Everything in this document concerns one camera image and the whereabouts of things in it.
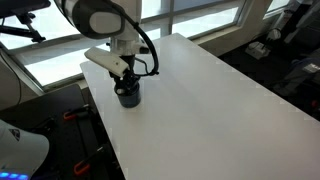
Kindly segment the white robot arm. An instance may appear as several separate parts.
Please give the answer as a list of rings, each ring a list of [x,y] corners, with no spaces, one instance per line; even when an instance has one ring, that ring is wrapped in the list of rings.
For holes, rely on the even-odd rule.
[[[136,91],[139,77],[133,69],[135,55],[149,53],[138,31],[141,0],[54,0],[54,3],[83,36],[110,39],[110,50],[91,47],[84,55],[109,71],[117,94]]]

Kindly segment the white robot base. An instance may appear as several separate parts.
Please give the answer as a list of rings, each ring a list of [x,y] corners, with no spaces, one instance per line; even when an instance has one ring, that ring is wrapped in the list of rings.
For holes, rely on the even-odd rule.
[[[31,180],[48,153],[45,136],[0,120],[0,180]]]

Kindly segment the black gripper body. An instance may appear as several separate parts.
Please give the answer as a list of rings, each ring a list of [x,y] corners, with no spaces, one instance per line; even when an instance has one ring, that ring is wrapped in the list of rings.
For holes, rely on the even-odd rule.
[[[140,78],[134,74],[134,65],[135,65],[135,56],[121,56],[121,59],[128,64],[128,67],[124,70],[124,76],[119,77],[114,73],[110,72],[110,77],[115,81],[116,79],[120,79],[123,84],[123,88],[131,88],[131,84],[135,80],[140,80]]]

